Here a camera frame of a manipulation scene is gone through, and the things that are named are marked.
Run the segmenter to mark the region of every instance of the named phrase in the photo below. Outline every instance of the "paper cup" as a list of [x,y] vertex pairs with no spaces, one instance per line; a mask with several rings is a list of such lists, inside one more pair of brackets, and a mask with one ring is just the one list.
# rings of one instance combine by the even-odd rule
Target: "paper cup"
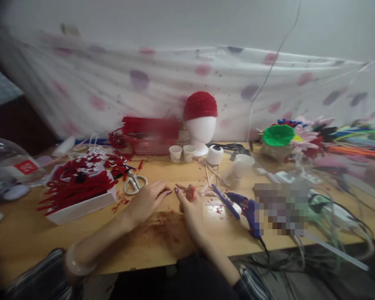
[[173,163],[179,162],[180,156],[182,154],[182,147],[174,145],[174,146],[171,146],[168,150],[170,151],[171,161]]
[[236,190],[240,179],[251,170],[254,163],[255,160],[251,156],[246,154],[236,155],[232,166],[229,168],[226,176],[223,177],[226,185],[230,186],[231,189]]
[[254,163],[255,160],[251,156],[238,154],[233,161],[233,172],[238,178],[241,178],[251,170]]
[[190,163],[193,160],[193,157],[195,156],[196,147],[192,145],[186,145],[183,147],[183,157],[185,159],[185,162]]

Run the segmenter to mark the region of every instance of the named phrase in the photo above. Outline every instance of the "bracelet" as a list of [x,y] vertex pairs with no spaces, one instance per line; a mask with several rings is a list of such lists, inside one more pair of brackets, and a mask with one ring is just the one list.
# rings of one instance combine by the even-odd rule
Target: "bracelet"
[[65,263],[66,263],[68,270],[73,275],[86,276],[86,275],[89,275],[96,268],[96,265],[93,265],[91,267],[84,267],[76,263],[74,259],[74,249],[77,244],[78,243],[75,242],[68,248],[67,254],[65,257]]

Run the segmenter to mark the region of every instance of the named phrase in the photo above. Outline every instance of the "bottle label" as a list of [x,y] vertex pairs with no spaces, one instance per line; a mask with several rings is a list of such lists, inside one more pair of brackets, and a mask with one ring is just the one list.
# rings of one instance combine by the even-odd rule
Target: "bottle label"
[[39,169],[37,165],[35,165],[31,160],[25,160],[14,165],[16,169],[18,169],[22,174],[29,175]]

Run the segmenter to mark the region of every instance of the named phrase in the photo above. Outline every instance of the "sleeve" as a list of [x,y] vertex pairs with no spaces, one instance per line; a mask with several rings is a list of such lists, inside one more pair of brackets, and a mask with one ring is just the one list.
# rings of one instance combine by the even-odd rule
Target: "sleeve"
[[6,299],[78,299],[82,289],[68,283],[63,264],[64,254],[62,248],[52,250],[44,260],[11,283],[5,292]]
[[269,300],[269,290],[264,286],[261,278],[250,267],[240,265],[241,279],[233,286],[233,290],[240,300]]

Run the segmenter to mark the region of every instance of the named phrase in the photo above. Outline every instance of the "hot glue gun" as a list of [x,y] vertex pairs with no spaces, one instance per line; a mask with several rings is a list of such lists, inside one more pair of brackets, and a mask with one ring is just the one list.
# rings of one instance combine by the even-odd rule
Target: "hot glue gun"
[[256,203],[252,199],[247,199],[247,197],[232,193],[232,192],[226,192],[225,193],[229,199],[239,205],[239,207],[242,209],[242,215],[246,217],[248,225],[249,225],[249,233],[252,237],[260,239],[261,238],[261,230],[260,230],[260,224],[255,221],[255,208]]

